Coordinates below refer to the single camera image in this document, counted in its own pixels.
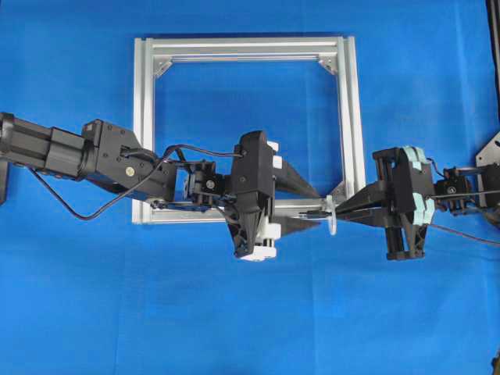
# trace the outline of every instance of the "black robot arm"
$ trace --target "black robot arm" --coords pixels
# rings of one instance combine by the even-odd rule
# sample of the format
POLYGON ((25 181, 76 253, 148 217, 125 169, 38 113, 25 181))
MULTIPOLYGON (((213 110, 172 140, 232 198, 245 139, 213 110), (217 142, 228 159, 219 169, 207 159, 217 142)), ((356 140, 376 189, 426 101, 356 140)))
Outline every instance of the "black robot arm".
POLYGON ((134 133, 95 120, 84 125, 81 135, 17 119, 0 113, 0 204, 5 201, 8 165, 25 166, 40 182, 82 220, 91 220, 128 197, 149 203, 154 209, 218 209, 227 221, 234 254, 247 260, 274 257, 275 240, 304 230, 317 222, 274 214, 275 191, 318 198, 294 168, 277 155, 277 144, 263 131, 241 137, 234 152, 210 152, 190 145, 168 147, 162 157, 143 149, 134 133), (183 148, 212 156, 233 158, 230 175, 216 172, 214 162, 187 161, 183 148), (171 159, 176 153, 178 159, 171 159), (174 201, 177 171, 187 172, 182 204, 174 201), (90 216, 74 212, 39 175, 74 181, 88 180, 117 194, 90 216))

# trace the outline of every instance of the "black cable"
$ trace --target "black cable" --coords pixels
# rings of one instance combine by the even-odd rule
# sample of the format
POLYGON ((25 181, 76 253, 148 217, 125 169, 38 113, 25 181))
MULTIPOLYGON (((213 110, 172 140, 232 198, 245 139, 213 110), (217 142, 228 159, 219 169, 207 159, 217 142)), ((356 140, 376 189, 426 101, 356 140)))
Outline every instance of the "black cable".
POLYGON ((143 155, 150 159, 154 164, 159 161, 159 157, 151 150, 145 148, 131 148, 130 150, 124 150, 121 152, 121 156, 128 158, 129 156, 143 155))
POLYGON ((52 187, 49 184, 47 184, 47 182, 43 178, 40 177, 40 175, 35 170, 30 168, 29 171, 37 178, 38 181, 41 182, 42 185, 44 185, 47 188, 47 190, 54 196, 54 198, 57 199, 64 206, 64 208, 67 209, 73 216, 75 216, 76 218, 83 220, 83 221, 90 221, 90 220, 95 219, 99 215, 101 215, 109 207, 111 207, 112 205, 115 205, 118 201, 125 198, 127 195, 134 192, 142 184, 144 184, 146 181, 148 181, 152 177, 152 175, 159 169, 159 167, 162 165, 162 163, 167 163, 169 161, 168 158, 172 154, 172 152, 176 151, 179 148, 187 148, 187 149, 190 149, 193 151, 202 152, 202 153, 214 155, 214 156, 242 157, 240 154, 234 154, 234 153, 229 153, 229 152, 228 153, 212 152, 212 151, 204 150, 202 148, 197 148, 197 147, 190 146, 190 145, 173 145, 173 146, 167 147, 165 152, 163 153, 163 157, 160 159, 158 164, 156 164, 156 166, 153 168, 153 170, 146 175, 146 177, 144 177, 142 180, 137 182, 135 185, 133 185, 128 190, 117 195, 114 199, 112 199, 111 201, 109 201, 108 203, 103 205, 100 209, 98 209, 96 212, 94 212, 93 214, 91 214, 89 216, 83 216, 83 215, 77 213, 74 209, 72 209, 70 207, 70 205, 68 205, 64 201, 64 199, 61 198, 61 196, 59 194, 57 194, 57 192, 55 192, 54 189, 52 189, 52 187))
POLYGON ((500 193, 500 190, 486 190, 486 191, 478 191, 476 193, 456 193, 456 194, 443 194, 443 195, 430 195, 428 198, 432 199, 440 199, 440 198, 453 198, 453 197, 467 197, 474 195, 482 195, 482 194, 497 194, 500 193))
POLYGON ((439 230, 443 230, 444 232, 449 232, 449 233, 457 234, 459 236, 462 236, 462 237, 465 237, 465 238, 469 238, 470 240, 481 242, 482 244, 492 245, 492 246, 496 246, 496 247, 500 248, 500 242, 490 241, 490 240, 485 240, 483 238, 474 237, 474 236, 471 236, 470 234, 463 233, 463 232, 460 232, 458 230, 454 230, 454 229, 451 229, 451 228, 442 227, 441 225, 437 225, 437 224, 429 224, 429 227, 433 227, 433 228, 436 228, 436 229, 439 229, 439 230))
POLYGON ((441 176, 441 177, 443 177, 443 178, 446 178, 446 177, 445 177, 445 175, 444 175, 443 173, 439 172, 438 166, 436 165, 436 162, 434 161, 434 159, 432 159, 432 158, 427 158, 427 160, 430 160, 430 162, 432 163, 432 166, 434 167, 434 170, 436 171, 436 173, 437 173, 439 176, 441 176))
POLYGON ((192 150, 196 152, 201 152, 202 154, 207 154, 211 156, 220 156, 220 157, 233 157, 233 158, 242 158, 243 155, 233 153, 233 152, 214 152, 214 151, 209 151, 205 150, 203 148, 195 147, 195 146, 190 146, 190 145, 174 145, 167 147, 165 152, 163 153, 163 158, 165 159, 166 153, 173 148, 173 151, 176 151, 178 148, 186 148, 187 150, 192 150))

